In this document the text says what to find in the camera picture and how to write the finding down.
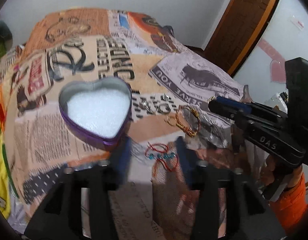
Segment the hand in orange sleeve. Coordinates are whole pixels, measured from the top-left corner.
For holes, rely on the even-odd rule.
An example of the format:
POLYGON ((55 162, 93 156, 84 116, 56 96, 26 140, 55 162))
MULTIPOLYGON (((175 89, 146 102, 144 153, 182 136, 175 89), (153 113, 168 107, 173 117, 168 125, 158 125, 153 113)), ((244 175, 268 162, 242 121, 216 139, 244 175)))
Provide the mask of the hand in orange sleeve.
POLYGON ((270 202, 287 239, 308 239, 308 204, 305 201, 303 167, 293 170, 288 186, 275 202, 270 202))

